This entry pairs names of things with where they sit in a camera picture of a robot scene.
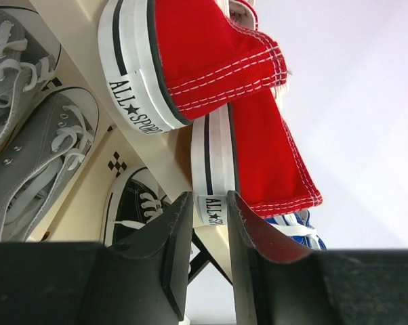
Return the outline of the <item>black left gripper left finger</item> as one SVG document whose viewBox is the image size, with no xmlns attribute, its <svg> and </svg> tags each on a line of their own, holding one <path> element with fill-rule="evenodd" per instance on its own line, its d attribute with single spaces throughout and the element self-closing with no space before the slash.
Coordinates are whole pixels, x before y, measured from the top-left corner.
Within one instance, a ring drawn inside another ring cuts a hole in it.
<svg viewBox="0 0 408 325">
<path fill-rule="evenodd" d="M 0 324 L 178 324 L 184 319 L 192 195 L 112 246 L 0 243 Z"/>
</svg>

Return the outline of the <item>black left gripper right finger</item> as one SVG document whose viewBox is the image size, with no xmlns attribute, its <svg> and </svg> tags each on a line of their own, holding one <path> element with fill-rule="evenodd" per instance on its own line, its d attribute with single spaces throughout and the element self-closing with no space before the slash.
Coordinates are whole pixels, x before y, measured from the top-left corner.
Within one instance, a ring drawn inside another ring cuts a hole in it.
<svg viewBox="0 0 408 325">
<path fill-rule="evenodd" d="M 408 324 L 408 249 L 314 251 L 227 199 L 238 324 Z"/>
</svg>

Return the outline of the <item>blue sneaker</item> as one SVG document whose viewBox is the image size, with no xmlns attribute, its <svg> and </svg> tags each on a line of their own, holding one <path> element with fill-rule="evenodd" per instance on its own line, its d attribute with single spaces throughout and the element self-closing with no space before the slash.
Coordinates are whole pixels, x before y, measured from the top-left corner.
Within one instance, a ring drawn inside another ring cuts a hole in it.
<svg viewBox="0 0 408 325">
<path fill-rule="evenodd" d="M 265 221 L 284 235 L 308 248 L 317 251 L 327 249 L 325 243 L 319 237 L 317 229 L 310 224 L 310 212 L 308 209 L 286 215 L 268 217 L 265 218 Z"/>
</svg>

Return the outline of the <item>black sneaker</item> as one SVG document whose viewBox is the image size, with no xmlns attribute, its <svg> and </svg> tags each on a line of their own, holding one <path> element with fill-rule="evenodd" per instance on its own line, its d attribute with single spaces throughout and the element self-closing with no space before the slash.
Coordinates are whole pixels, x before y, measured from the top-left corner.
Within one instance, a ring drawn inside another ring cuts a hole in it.
<svg viewBox="0 0 408 325">
<path fill-rule="evenodd" d="M 111 246 L 150 223 L 171 205 L 148 167 L 126 169 L 113 182 L 104 207 L 100 241 Z"/>
</svg>

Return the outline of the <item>red sneaker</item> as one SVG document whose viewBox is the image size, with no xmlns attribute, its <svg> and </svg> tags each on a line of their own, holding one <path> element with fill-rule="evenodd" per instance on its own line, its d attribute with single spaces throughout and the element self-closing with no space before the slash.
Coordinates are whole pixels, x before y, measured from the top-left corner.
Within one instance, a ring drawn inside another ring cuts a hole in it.
<svg viewBox="0 0 408 325">
<path fill-rule="evenodd" d="M 183 128 L 288 75 L 278 43 L 215 1 L 108 1 L 98 47 L 114 105 L 147 135 Z"/>
<path fill-rule="evenodd" d="M 190 153 L 195 204 L 205 225 L 226 224 L 229 191 L 261 218 L 323 201 L 269 89 L 198 118 Z"/>
</svg>

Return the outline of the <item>grey sneaker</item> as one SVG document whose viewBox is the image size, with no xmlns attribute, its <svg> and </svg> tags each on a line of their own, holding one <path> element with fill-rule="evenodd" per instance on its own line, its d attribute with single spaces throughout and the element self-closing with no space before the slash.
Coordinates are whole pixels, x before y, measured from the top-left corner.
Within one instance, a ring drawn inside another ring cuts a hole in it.
<svg viewBox="0 0 408 325">
<path fill-rule="evenodd" d="M 61 44 L 34 10 L 0 5 L 0 151 L 53 78 Z"/>
<path fill-rule="evenodd" d="M 25 241 L 95 140 L 99 108 L 81 87 L 49 93 L 0 153 L 0 242 Z"/>
</svg>

